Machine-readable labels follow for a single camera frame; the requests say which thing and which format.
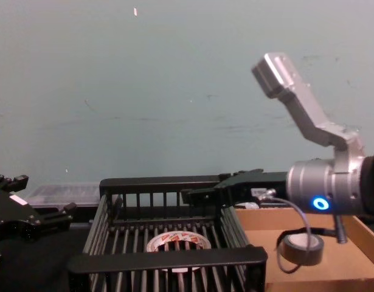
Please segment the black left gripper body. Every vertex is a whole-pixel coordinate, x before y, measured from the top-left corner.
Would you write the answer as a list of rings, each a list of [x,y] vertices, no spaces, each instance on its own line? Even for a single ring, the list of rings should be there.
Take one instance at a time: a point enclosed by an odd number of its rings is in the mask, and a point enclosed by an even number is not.
[[[32,239],[43,223],[25,200],[0,190],[0,241],[11,237]]]

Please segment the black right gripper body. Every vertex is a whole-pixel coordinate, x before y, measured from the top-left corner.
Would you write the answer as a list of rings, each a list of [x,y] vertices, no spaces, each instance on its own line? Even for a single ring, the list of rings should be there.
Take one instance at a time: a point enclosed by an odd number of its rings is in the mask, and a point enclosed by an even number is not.
[[[287,199],[286,172],[265,172],[257,182],[232,184],[232,198],[235,204],[257,203],[280,204],[272,198]]]

